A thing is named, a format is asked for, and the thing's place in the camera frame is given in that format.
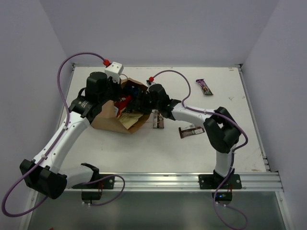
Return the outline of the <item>brown M&M's packet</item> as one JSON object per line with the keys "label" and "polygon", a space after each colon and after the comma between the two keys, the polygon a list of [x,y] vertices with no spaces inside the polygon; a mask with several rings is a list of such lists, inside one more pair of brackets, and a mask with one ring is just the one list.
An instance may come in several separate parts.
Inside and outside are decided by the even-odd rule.
{"label": "brown M&M's packet", "polygon": [[164,117],[158,110],[153,110],[153,128],[164,129]]}
{"label": "brown M&M's packet", "polygon": [[185,137],[194,136],[198,134],[202,134],[205,132],[204,128],[196,125],[190,125],[187,127],[179,127],[178,128],[180,138],[183,139]]}

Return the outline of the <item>brown paper bag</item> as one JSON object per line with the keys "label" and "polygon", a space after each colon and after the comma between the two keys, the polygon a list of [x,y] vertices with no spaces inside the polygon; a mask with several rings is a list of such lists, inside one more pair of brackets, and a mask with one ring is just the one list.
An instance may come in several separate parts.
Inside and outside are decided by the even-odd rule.
{"label": "brown paper bag", "polygon": [[[139,93],[146,92],[148,87],[144,84],[131,79],[126,78],[122,81],[121,87],[122,87],[122,95],[120,98],[127,96],[124,94],[124,87],[125,86],[135,86],[139,88]],[[133,101],[137,98],[131,97],[130,102],[128,103],[126,109],[122,113],[138,113],[137,111],[133,110]],[[136,131],[138,131],[144,124],[149,123],[150,115],[153,113],[153,111],[149,114],[143,114],[143,116],[138,120],[137,123],[135,123],[131,128],[126,129],[118,120],[118,117],[115,116],[114,112],[114,101],[108,101],[102,106],[102,112],[96,116],[94,121],[92,122],[91,126],[95,129],[101,129],[101,130],[108,130],[108,131],[114,131],[117,133],[123,133],[123,134],[133,134]]]}

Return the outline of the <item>purple candy packet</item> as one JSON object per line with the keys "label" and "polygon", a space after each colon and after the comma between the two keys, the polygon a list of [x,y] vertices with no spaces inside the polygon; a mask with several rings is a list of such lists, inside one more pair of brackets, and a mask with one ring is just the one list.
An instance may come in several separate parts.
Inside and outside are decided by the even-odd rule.
{"label": "purple candy packet", "polygon": [[208,87],[208,85],[206,84],[204,79],[197,79],[196,83],[199,84],[203,94],[205,96],[213,96],[212,91],[210,90],[210,88]]}

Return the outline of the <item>red snack packet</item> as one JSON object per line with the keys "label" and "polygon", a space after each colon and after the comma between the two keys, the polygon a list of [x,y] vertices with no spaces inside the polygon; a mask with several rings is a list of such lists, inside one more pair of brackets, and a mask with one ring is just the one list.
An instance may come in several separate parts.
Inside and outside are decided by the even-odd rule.
{"label": "red snack packet", "polygon": [[126,109],[128,103],[131,100],[131,96],[124,96],[120,98],[118,102],[114,103],[114,112],[116,117],[120,117],[121,113]]}

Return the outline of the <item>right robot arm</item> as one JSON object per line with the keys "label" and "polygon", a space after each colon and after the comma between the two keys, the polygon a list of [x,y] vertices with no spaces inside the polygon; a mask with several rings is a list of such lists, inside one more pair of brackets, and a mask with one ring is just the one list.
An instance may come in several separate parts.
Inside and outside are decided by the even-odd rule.
{"label": "right robot arm", "polygon": [[203,128],[216,150],[214,184],[219,188],[230,184],[230,175],[234,170],[234,150],[242,131],[225,108],[205,110],[184,106],[180,100],[171,99],[161,84],[153,84],[145,91],[140,90],[130,105],[138,112],[147,114],[157,110],[163,118],[185,121]]}

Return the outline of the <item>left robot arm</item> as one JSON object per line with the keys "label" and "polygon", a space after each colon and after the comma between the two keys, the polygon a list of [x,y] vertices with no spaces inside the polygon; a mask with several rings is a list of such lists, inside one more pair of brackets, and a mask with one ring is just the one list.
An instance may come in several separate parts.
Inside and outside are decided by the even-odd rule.
{"label": "left robot arm", "polygon": [[26,185],[43,195],[57,199],[68,187],[85,184],[95,188],[100,182],[99,169],[88,163],[62,172],[61,165],[78,139],[101,113],[108,101],[117,101],[121,93],[120,74],[109,71],[92,72],[75,100],[72,101],[67,118],[57,130],[45,149],[31,161],[23,160],[20,170]]}

